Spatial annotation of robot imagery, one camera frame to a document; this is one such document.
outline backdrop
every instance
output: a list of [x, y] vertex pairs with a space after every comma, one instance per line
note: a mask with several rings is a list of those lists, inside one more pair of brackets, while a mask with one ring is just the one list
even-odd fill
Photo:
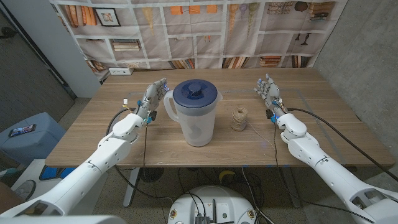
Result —
[[312, 67], [347, 0], [50, 0], [99, 80], [109, 67]]

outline blue pitcher lid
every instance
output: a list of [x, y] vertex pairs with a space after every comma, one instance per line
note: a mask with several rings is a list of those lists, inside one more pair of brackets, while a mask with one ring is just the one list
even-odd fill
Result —
[[217, 88], [211, 82], [194, 79], [178, 84], [173, 91], [173, 98], [186, 108], [201, 108], [212, 104], [217, 94]]

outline smartphone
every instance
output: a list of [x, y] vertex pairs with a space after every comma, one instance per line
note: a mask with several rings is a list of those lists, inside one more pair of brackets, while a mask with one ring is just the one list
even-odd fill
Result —
[[20, 134], [25, 134], [34, 131], [36, 128], [36, 124], [31, 124], [25, 127], [16, 128], [10, 131], [9, 137], [18, 136]]

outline picture frame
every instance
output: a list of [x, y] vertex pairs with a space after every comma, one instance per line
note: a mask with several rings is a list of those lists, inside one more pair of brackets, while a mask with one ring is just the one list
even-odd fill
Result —
[[95, 14], [101, 26], [105, 27], [119, 27], [120, 22], [116, 10], [113, 8], [94, 8]]

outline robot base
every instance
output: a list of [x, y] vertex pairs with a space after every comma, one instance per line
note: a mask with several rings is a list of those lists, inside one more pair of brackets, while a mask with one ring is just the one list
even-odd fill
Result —
[[200, 197], [205, 205], [206, 217], [203, 217], [203, 205], [199, 198], [195, 199], [198, 209], [189, 194], [182, 195], [172, 205], [168, 224], [195, 224], [195, 218], [201, 220], [198, 224], [235, 223], [254, 224], [256, 213], [250, 202], [237, 192], [222, 186], [206, 185], [190, 190], [191, 194]]

